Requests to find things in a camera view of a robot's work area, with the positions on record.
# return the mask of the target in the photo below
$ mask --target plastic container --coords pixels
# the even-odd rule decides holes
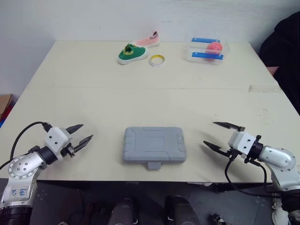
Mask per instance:
[[[228,44],[220,39],[192,37],[184,49],[187,61],[220,64],[229,53]]]

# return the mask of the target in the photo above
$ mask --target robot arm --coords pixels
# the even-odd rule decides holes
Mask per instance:
[[[300,174],[296,169],[295,156],[286,149],[275,149],[259,143],[260,135],[254,138],[245,132],[244,127],[224,122],[214,122],[225,128],[236,129],[228,145],[230,150],[223,152],[220,147],[204,141],[217,153],[229,157],[232,161],[241,155],[245,163],[260,166],[264,162],[271,171],[271,180],[275,188],[282,191],[282,209],[289,213],[292,224],[300,224]]]
[[[8,183],[0,201],[0,223],[4,225],[29,224],[41,171],[56,160],[71,157],[91,140],[92,135],[73,147],[71,134],[83,125],[67,129],[44,124],[47,135],[45,146],[33,147],[29,153],[14,158],[8,165]]]

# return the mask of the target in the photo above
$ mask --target gray plastic case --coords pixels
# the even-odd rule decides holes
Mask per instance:
[[[128,127],[124,134],[123,160],[147,163],[158,170],[162,163],[183,163],[186,150],[179,127]]]

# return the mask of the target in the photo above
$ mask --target tape roll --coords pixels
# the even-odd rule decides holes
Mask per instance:
[[[163,61],[161,63],[154,63],[153,59],[155,59],[155,58],[160,58]],[[160,67],[161,65],[163,65],[164,62],[165,62],[165,57],[162,55],[152,55],[150,58],[150,65],[152,65],[153,67]]]

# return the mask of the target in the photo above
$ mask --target floor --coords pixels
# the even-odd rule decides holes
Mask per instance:
[[[6,185],[0,179],[0,190]],[[126,197],[139,202],[145,221],[143,224],[161,224],[159,213],[166,196],[180,195],[194,207],[201,225],[211,225],[209,215],[219,214],[232,225],[271,225],[272,200],[244,195],[237,191],[215,192],[212,187],[174,182],[65,182],[57,184],[38,182],[38,194],[31,216],[31,225],[57,225],[61,221],[80,225],[88,202],[106,203],[113,207]],[[248,189],[253,193],[260,187]],[[90,225],[101,225],[101,216],[93,214]]]

